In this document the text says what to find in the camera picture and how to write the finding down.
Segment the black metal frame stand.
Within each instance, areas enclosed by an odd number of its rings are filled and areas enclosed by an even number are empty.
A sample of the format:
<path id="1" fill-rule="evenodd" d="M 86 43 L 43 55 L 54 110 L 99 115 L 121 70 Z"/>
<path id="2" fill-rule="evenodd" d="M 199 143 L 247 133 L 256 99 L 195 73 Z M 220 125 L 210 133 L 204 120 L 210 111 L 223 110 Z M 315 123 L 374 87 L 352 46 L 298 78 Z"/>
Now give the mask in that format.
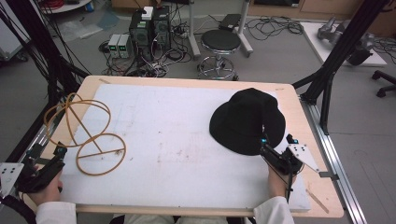
<path id="1" fill-rule="evenodd" d="M 319 127 L 326 135 L 329 134 L 328 117 L 333 78 L 388 2 L 389 0 L 364 0 L 323 65 L 312 75 L 292 84 L 294 89 L 309 84 L 308 89 L 301 95 L 302 100 L 309 105 L 316 105 L 318 97 L 322 95 Z"/>
<path id="2" fill-rule="evenodd" d="M 44 58 L 45 63 L 39 62 L 32 48 L 20 37 L 2 11 L 0 11 L 0 19 L 20 41 L 48 83 L 48 103 L 7 158 L 7 162 L 17 162 L 22 158 L 34 140 L 35 135 L 43 126 L 44 118 L 46 117 L 45 113 L 52 106 L 57 105 L 63 97 L 69 93 L 76 92 L 80 87 L 78 78 L 88 77 L 90 73 L 88 70 L 76 67 L 61 54 L 30 0 L 6 0 L 6 2 L 29 35 L 35 49 Z"/>

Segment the white foam mat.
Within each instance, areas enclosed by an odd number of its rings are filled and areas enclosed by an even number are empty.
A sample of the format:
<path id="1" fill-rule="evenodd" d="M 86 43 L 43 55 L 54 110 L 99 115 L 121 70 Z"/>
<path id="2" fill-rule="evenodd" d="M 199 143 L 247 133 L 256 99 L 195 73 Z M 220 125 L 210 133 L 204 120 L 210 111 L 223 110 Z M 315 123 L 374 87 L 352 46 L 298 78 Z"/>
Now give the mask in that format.
<path id="1" fill-rule="evenodd" d="M 111 112 L 107 130 L 127 152 L 107 175 L 80 172 L 75 150 L 64 158 L 66 202 L 160 209 L 248 211 L 268 198 L 265 161 L 220 145 L 209 133 L 215 110 L 230 100 L 227 89 L 102 84 L 94 99 Z"/>

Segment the tan rattan hat stand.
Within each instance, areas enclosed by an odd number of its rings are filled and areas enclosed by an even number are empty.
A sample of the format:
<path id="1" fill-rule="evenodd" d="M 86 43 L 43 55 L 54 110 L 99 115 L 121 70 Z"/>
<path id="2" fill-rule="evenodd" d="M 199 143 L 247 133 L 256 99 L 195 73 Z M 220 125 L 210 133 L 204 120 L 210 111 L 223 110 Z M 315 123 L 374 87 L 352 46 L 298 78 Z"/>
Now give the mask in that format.
<path id="1" fill-rule="evenodd" d="M 58 116 L 65 125 L 65 143 L 54 140 L 50 125 Z M 83 99 L 76 92 L 70 93 L 64 102 L 52 106 L 45 112 L 46 136 L 57 147 L 75 150 L 75 163 L 84 175 L 107 175 L 124 161 L 127 146 L 117 134 L 107 128 L 111 122 L 109 107 L 101 101 Z"/>

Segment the person's body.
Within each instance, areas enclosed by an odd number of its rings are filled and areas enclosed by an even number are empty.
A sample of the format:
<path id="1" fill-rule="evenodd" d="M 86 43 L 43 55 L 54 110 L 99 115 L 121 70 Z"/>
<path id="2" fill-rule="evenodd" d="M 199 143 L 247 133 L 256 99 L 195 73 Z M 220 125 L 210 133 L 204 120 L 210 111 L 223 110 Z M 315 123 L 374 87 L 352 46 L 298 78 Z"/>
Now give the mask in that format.
<path id="1" fill-rule="evenodd" d="M 178 217 L 161 215 L 115 215 L 109 224 L 252 224 L 242 217 Z"/>

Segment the person's left hand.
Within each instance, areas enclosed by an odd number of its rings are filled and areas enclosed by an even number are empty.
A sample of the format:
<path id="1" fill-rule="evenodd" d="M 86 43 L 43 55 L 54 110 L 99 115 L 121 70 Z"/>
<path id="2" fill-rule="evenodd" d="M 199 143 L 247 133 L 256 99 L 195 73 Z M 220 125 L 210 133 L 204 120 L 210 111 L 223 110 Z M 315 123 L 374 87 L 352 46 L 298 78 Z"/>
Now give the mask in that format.
<path id="1" fill-rule="evenodd" d="M 29 193 L 29 198 L 35 205 L 49 202 L 59 202 L 61 198 L 61 190 L 63 188 L 63 182 L 61 180 L 62 173 L 59 172 L 49 184 L 42 190 L 36 193 Z"/>

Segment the grey power supply unit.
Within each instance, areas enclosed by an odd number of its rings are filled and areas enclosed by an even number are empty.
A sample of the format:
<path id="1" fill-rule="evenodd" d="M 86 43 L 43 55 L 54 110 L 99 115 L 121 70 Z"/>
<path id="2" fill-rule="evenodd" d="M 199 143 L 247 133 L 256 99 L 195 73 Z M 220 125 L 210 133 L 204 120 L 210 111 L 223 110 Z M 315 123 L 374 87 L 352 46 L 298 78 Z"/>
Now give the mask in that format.
<path id="1" fill-rule="evenodd" d="M 129 58 L 132 55 L 132 42 L 129 35 L 120 36 L 118 49 L 121 58 Z"/>
<path id="2" fill-rule="evenodd" d="M 118 43 L 120 40 L 120 35 L 112 35 L 107 43 L 110 55 L 113 58 L 119 58 L 120 57 L 120 53 L 118 50 Z"/>

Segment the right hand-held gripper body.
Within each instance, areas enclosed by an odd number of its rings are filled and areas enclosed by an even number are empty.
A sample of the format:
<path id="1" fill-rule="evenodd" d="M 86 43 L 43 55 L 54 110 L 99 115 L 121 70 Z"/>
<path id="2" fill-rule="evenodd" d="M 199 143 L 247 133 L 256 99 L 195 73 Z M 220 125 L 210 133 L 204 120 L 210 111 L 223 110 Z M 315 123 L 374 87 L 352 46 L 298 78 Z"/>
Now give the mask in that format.
<path id="1" fill-rule="evenodd" d="M 261 155 L 282 175 L 297 175 L 304 165 L 316 173 L 320 172 L 307 145 L 288 144 L 286 149 L 279 153 L 268 144 L 262 144 Z"/>

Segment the aluminium rail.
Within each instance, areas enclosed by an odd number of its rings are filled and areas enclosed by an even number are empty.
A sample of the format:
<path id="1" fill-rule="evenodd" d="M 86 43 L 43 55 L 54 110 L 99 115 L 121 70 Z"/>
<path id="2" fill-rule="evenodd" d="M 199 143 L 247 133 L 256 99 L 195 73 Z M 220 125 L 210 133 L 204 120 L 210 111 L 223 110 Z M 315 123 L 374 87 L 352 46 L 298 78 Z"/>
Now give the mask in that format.
<path id="1" fill-rule="evenodd" d="M 348 180 L 347 173 L 339 158 L 331 137 L 326 134 L 319 124 L 320 111 L 316 105 L 310 105 L 300 100 L 310 128 L 318 144 L 321 158 L 324 160 L 327 171 L 324 176 L 332 181 L 343 210 L 352 224 L 368 224 L 361 209 L 355 192 Z"/>

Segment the black flat box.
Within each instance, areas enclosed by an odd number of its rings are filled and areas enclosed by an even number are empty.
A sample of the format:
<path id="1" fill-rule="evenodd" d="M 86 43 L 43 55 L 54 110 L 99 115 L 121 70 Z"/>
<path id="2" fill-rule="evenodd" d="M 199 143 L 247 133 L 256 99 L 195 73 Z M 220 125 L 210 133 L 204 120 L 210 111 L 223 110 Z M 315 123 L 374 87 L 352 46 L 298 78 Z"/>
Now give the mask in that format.
<path id="1" fill-rule="evenodd" d="M 240 22 L 240 14 L 227 14 L 219 24 L 220 30 L 232 31 Z"/>

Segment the black computer tower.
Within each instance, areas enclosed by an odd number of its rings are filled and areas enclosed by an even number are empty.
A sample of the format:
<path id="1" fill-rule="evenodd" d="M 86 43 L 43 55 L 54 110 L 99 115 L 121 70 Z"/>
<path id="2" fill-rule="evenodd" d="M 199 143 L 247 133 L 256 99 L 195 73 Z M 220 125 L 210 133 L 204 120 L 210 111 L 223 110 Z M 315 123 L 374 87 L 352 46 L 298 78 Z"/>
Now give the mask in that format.
<path id="1" fill-rule="evenodd" d="M 134 55 L 144 58 L 147 62 L 152 60 L 150 52 L 152 43 L 152 22 L 142 19 L 143 11 L 137 10 L 129 26 L 129 33 L 134 46 Z"/>
<path id="2" fill-rule="evenodd" d="M 153 27 L 155 39 L 159 49 L 169 50 L 171 48 L 170 41 L 170 7 L 155 7 L 153 11 Z"/>

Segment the black brimmed hat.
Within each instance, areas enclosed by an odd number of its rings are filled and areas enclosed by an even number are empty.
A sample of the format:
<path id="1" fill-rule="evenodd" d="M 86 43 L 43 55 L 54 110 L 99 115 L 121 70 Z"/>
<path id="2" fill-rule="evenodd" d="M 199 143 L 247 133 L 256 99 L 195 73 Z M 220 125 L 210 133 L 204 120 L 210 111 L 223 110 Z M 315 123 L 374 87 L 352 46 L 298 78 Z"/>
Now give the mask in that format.
<path id="1" fill-rule="evenodd" d="M 285 130 L 277 99 L 254 88 L 236 92 L 215 110 L 209 122 L 209 133 L 219 144 L 247 156 L 260 154 L 262 139 L 277 147 Z"/>

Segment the person's right hand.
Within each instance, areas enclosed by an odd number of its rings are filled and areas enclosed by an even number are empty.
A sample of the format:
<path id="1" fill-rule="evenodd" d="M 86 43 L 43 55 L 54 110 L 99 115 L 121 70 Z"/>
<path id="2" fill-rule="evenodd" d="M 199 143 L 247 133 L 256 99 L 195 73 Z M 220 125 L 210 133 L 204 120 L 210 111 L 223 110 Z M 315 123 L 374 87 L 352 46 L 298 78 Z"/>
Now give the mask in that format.
<path id="1" fill-rule="evenodd" d="M 280 175 L 276 169 L 269 165 L 268 167 L 268 195 L 270 198 L 287 197 L 287 191 L 290 183 L 295 182 L 296 177 L 292 180 L 287 175 Z"/>

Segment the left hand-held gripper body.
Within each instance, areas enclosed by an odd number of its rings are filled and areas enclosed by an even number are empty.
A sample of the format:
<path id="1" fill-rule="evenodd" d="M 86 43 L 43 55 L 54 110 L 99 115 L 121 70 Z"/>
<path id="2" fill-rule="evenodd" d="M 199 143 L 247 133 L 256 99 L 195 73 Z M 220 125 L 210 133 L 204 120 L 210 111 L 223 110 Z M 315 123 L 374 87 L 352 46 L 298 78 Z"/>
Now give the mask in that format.
<path id="1" fill-rule="evenodd" d="M 44 189 L 62 171 L 63 158 L 54 156 L 43 168 L 26 163 L 3 162 L 0 164 L 0 197 L 5 198 L 13 188 L 24 193 L 36 193 Z"/>

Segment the black round stool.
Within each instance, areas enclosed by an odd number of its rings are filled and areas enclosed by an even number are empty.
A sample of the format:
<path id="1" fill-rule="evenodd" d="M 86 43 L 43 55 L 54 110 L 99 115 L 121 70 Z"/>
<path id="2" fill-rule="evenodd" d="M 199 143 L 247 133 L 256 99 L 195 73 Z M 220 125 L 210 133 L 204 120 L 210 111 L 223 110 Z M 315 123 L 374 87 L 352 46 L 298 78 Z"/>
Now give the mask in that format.
<path id="1" fill-rule="evenodd" d="M 199 77 L 211 79 L 230 77 L 233 81 L 239 79 L 233 62 L 226 58 L 226 55 L 234 54 L 240 49 L 241 40 L 237 34 L 220 29 L 207 31 L 201 37 L 201 45 L 213 55 L 205 57 L 197 65 Z"/>

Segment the thin wooden stick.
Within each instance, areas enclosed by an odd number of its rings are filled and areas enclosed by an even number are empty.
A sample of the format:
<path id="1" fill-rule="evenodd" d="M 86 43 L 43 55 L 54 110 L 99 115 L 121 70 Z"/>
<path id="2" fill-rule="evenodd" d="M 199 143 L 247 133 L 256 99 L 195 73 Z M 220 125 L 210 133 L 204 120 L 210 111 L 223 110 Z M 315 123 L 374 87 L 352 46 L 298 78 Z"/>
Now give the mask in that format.
<path id="1" fill-rule="evenodd" d="M 312 198 L 313 201 L 326 213 L 329 214 L 330 210 L 324 205 L 324 203 L 309 189 L 305 190 L 306 193 Z"/>

